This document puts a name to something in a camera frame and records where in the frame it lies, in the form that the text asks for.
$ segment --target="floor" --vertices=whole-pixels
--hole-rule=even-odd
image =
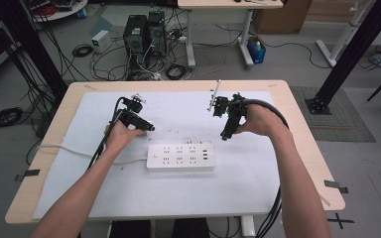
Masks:
[[[70,52],[77,45],[90,43],[92,33],[98,28],[108,27],[121,34],[124,23],[122,25],[120,20],[117,20],[117,23],[111,21],[116,21],[118,15],[115,13],[118,11],[124,15],[132,14],[125,9],[127,9],[125,6],[116,4],[104,7],[93,5],[88,8],[89,15],[86,19],[78,20],[72,16],[52,22],[51,26],[66,57],[71,59]],[[184,24],[185,16],[181,15],[180,19]],[[218,25],[228,29],[239,29],[242,26],[226,21]],[[302,44],[312,51],[314,63],[327,66],[315,42],[322,39],[332,48],[343,28],[344,26],[340,24],[305,23],[302,31],[297,35],[262,36],[262,39],[274,46],[284,43]],[[212,23],[197,23],[194,29],[194,41],[220,44],[232,41],[236,38],[236,34],[236,32],[221,30]],[[59,66],[59,54],[56,48],[52,46],[43,31],[40,35],[49,54]],[[195,45],[195,51],[198,66],[191,74],[185,76],[186,80],[284,79],[292,86],[320,87],[330,73],[329,68],[318,68],[312,65],[309,61],[309,51],[296,45],[267,48],[265,61],[249,70],[244,68],[241,54],[235,45],[221,48]],[[374,47],[371,47],[364,55],[360,61],[362,65],[369,65],[368,58],[373,51]],[[177,49],[176,55],[178,62],[186,63],[185,52],[182,48]],[[88,68],[89,60],[90,57],[75,59],[73,64],[87,79],[93,80]],[[119,49],[101,59],[98,68],[109,70],[125,60],[124,50]],[[120,75],[122,72],[113,71],[113,73]],[[77,72],[73,75],[67,73],[63,78],[66,81],[73,81],[73,78],[85,80]],[[368,70],[358,65],[342,86],[375,137],[376,143],[317,142],[335,180],[347,186],[349,190],[348,194],[343,195],[346,207],[338,211],[339,217],[355,222],[342,223],[343,229],[338,223],[329,223],[334,237],[381,237],[381,92],[371,102],[366,101],[380,83],[381,68]],[[0,110],[16,106],[27,109],[29,102],[23,98],[27,90],[26,83],[12,62],[4,62],[0,66]],[[34,130],[28,124],[0,129],[0,237],[27,237],[33,229],[32,225],[6,224],[4,218],[20,185],[15,177],[28,169],[26,160],[33,159],[34,150],[30,156],[26,157],[26,155],[37,141]],[[335,218],[334,212],[328,212],[327,216]],[[262,218],[263,216],[255,217],[256,225],[260,224]],[[230,217],[229,222],[231,235],[238,228],[238,219]],[[227,231],[225,217],[209,218],[208,224],[214,233],[225,236]],[[83,228],[82,235],[83,237],[106,237],[107,226],[106,222],[88,222]],[[173,220],[159,220],[157,227],[157,237],[169,237]],[[241,237],[241,234],[238,232],[235,237]],[[280,218],[267,237],[284,237]]]

